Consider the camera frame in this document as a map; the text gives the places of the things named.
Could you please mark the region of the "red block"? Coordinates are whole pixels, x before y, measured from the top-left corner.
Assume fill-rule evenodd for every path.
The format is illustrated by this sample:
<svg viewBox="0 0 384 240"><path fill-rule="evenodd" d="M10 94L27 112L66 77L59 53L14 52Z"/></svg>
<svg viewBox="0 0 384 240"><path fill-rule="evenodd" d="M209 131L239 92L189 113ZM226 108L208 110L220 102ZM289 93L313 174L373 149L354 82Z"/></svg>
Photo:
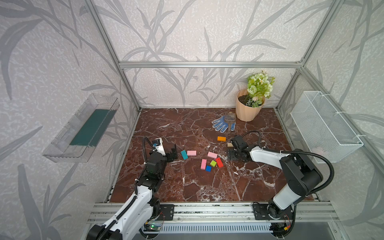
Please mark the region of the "red block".
<svg viewBox="0 0 384 240"><path fill-rule="evenodd" d="M217 163L218 168L222 168L224 166L221 158L216 158L215 161Z"/></svg>

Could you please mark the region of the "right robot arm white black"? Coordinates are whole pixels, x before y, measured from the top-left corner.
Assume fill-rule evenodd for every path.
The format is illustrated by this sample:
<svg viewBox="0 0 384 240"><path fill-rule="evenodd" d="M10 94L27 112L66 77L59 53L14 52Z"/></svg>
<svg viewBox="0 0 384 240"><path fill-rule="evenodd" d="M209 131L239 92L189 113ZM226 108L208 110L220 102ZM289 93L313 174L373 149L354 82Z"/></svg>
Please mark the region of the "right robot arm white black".
<svg viewBox="0 0 384 240"><path fill-rule="evenodd" d="M292 205L297 205L306 197L324 189L334 179L334 167L325 157L300 149L278 151L261 146L261 133L258 131L237 135L230 142L230 160L263 163L282 170L286 185L269 200L268 205L260 208L262 215L273 220L279 220ZM326 181L310 157L317 158L328 166L330 174Z"/></svg>

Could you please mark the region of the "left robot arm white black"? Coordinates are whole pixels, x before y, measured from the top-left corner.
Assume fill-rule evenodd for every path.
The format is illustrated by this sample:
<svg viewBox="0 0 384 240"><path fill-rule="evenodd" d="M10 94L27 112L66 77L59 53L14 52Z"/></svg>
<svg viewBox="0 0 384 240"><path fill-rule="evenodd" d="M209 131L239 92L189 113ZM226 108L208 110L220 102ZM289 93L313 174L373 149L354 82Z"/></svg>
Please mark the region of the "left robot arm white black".
<svg viewBox="0 0 384 240"><path fill-rule="evenodd" d="M152 142L143 138L145 167L134 182L134 192L124 205L104 224L94 225L88 231L87 240L132 240L140 232L147 240L159 234L159 227L148 226L148 222L159 220L162 223L173 218L161 210L159 199L155 196L165 180L167 163L178 158L177 147L167 153L162 138Z"/></svg>

